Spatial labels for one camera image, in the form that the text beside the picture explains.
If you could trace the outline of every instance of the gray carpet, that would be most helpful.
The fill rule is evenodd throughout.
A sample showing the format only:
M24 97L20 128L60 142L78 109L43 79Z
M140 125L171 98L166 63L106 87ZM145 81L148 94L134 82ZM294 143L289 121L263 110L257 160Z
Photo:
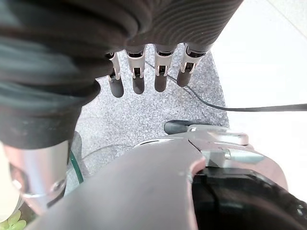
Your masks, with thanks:
M173 55L169 75L177 78L184 46L180 44ZM145 66L145 92L137 95L132 89L132 77L126 54L118 54L125 89L122 98L111 94L106 77L99 79L101 92L85 106L79 118L72 150L84 178L88 178L116 157L144 140L165 136L163 125L168 120L200 120L212 125L228 126L224 111L200 103L188 89L167 80L163 93L154 89L154 69ZM146 48L146 61L154 65L154 48ZM204 100L224 105L223 91L210 53L196 68L190 84ZM69 165L67 193L78 185L75 172Z

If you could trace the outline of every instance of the white floor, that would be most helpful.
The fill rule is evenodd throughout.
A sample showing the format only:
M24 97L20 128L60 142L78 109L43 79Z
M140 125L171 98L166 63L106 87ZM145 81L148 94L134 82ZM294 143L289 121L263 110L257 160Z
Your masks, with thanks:
M228 107L307 103L307 38L265 0L245 0L212 48ZM228 113L307 201L307 112Z
M306 0L268 0L302 34L307 37L307 1Z

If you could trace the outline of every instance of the green plant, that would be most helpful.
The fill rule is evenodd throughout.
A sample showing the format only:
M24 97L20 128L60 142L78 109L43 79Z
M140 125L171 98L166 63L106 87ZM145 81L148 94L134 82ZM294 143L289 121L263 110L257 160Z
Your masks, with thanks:
M6 221L0 223L0 230L23 230L27 225L25 220L19 220L21 212L18 210Z

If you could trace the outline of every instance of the black fingertip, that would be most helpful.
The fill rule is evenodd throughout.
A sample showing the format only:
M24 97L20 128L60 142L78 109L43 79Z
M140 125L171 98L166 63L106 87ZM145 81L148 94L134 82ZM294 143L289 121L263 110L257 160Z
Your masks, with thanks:
M158 92L163 92L166 89L166 77L161 73L159 76L155 76L154 88Z
M144 78L139 78L139 77L133 78L132 83L133 83L133 91L136 94L142 94L144 92L145 89Z
M112 81L109 81L109 83L113 96L120 98L124 95L124 86L121 78L119 80L113 79Z
M180 87L185 87L188 85L190 78L191 78L190 72L181 72L179 71L178 76L177 76L177 85Z

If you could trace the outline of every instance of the metal bracket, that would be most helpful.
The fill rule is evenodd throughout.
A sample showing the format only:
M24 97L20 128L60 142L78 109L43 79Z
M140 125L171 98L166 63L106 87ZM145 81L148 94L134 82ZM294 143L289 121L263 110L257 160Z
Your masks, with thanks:
M196 68L196 66L199 64L201 59L205 56L206 53L203 53L200 57L192 57L193 51L191 51L190 54L188 54L188 45L185 44L185 52L182 57L181 65L180 65L180 71L182 73L186 72L186 67L188 63L193 64L192 68L189 69L189 73L192 74Z
M165 71L163 73L163 76L165 77L167 76L168 70L171 65L172 57L173 57L173 53L166 55L166 56L162 56L162 55L159 55L158 50L155 50L154 68L155 68L156 76L160 75L160 72L159 72L160 66L165 66Z
M109 79L109 81L112 81L112 79L115 76L115 79L119 80L120 79L120 66L119 66L119 60L118 60L117 53L113 53L113 54L110 54L110 55L112 57L109 58L109 60L112 61L112 63L113 63L114 75L113 76L108 75L108 79Z
M138 57L132 57L127 51L126 54L128 56L132 77L135 79L136 76L139 75L140 78L143 78L145 70L145 49L139 53Z

